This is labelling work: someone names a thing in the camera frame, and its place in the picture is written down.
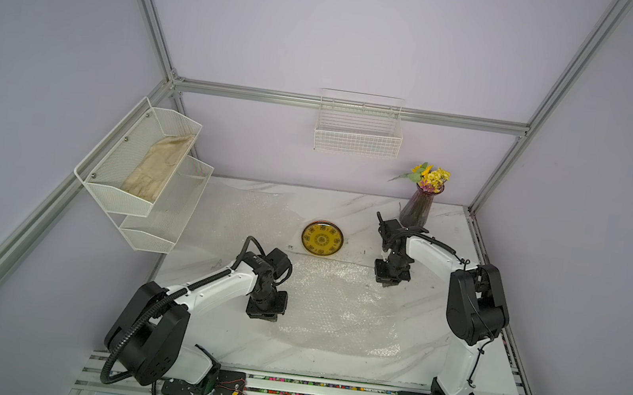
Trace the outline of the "yellow patterned dinner plate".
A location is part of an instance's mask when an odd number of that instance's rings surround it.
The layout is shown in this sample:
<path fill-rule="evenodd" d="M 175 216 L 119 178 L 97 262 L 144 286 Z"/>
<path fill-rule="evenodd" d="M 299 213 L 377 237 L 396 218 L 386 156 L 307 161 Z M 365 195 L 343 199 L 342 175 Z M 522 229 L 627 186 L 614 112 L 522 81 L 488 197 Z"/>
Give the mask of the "yellow patterned dinner plate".
<path fill-rule="evenodd" d="M 302 231 L 302 246 L 316 256 L 333 256 L 344 245 L 344 234 L 340 228 L 330 222 L 313 221 Z"/>

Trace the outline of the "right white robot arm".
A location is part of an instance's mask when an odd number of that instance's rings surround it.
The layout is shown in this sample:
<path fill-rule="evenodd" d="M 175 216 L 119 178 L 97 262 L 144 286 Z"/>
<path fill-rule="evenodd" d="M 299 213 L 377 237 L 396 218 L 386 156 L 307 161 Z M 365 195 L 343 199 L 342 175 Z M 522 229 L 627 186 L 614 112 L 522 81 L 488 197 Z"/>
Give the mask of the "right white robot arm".
<path fill-rule="evenodd" d="M 378 221 L 383 253 L 375 261 L 378 283 L 395 287 L 411 281 L 413 263 L 421 263 L 448 283 L 445 314 L 453 334 L 428 395 L 474 395 L 481 357 L 510 319 L 499 269 L 471 264 L 423 227 L 405 227 L 397 219 L 378 217 Z"/>

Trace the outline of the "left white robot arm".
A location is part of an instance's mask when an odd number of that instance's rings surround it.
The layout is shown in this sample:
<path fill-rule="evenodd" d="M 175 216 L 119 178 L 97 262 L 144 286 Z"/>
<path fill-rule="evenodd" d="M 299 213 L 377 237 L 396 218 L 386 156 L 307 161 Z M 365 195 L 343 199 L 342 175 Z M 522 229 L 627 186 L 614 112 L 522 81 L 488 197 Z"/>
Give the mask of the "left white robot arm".
<path fill-rule="evenodd" d="M 279 286 L 292 273 L 290 258 L 273 249 L 265 256 L 239 254 L 230 266 L 190 284 L 165 288 L 155 281 L 145 283 L 104 338 L 109 357 L 100 382 L 110 385 L 133 378 L 145 387 L 171 379 L 208 395 L 222 366 L 202 346 L 186 342 L 190 321 L 245 298 L 248 318 L 274 322 L 287 309 L 288 294 Z"/>

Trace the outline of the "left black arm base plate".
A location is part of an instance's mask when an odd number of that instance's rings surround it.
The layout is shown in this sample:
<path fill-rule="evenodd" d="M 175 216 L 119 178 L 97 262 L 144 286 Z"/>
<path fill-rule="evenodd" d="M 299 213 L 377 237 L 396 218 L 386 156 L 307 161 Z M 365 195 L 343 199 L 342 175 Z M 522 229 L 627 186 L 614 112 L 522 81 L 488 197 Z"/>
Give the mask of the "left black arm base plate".
<path fill-rule="evenodd" d="M 157 389 L 162 395 L 235 395 L 245 389 L 246 381 L 247 374 L 242 371 L 221 369 L 196 385 L 165 377 Z"/>

